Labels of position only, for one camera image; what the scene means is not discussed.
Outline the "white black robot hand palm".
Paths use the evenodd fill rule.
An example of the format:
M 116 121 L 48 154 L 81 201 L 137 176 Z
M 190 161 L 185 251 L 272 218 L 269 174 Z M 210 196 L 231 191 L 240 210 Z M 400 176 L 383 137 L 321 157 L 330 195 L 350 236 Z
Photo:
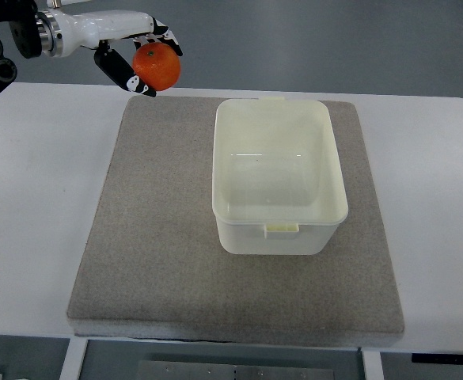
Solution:
M 122 40 L 153 30 L 153 18 L 143 12 L 106 10 L 70 15 L 59 11 L 59 57 L 79 47 L 96 49 L 102 40 Z

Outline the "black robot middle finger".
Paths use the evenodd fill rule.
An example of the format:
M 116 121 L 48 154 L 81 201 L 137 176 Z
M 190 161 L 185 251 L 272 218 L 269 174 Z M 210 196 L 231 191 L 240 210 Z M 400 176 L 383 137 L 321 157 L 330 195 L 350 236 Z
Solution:
M 134 45 L 136 49 L 140 49 L 140 47 L 147 45 L 147 44 L 154 44 L 154 43 L 164 43 L 162 39 L 157 38 L 156 36 L 147 36 L 147 35 L 140 35 L 134 38 Z

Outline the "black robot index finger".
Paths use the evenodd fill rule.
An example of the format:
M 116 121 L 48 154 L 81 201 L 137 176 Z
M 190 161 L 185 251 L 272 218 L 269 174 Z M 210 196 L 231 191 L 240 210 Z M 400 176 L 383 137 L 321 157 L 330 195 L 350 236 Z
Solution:
M 170 46 L 176 55 L 183 55 L 182 49 L 171 29 L 155 18 L 153 19 L 153 32 L 151 35 L 156 42 Z

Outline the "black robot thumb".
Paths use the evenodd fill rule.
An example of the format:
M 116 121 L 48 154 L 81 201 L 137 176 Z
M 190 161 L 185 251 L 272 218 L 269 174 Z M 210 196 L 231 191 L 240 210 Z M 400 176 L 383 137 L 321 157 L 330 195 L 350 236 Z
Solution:
M 148 97 L 157 96 L 157 91 L 134 72 L 131 65 L 110 47 L 108 41 L 99 43 L 94 52 L 94 62 L 121 89 Z

